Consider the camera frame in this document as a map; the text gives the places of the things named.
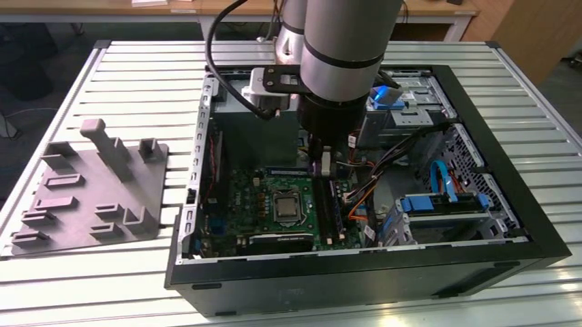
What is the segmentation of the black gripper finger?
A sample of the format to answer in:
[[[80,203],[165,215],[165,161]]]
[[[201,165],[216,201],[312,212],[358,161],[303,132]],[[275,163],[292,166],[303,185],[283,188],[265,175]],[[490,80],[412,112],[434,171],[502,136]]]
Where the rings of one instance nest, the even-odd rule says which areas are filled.
[[[337,164],[335,149],[311,136],[311,173],[315,178],[335,178]]]

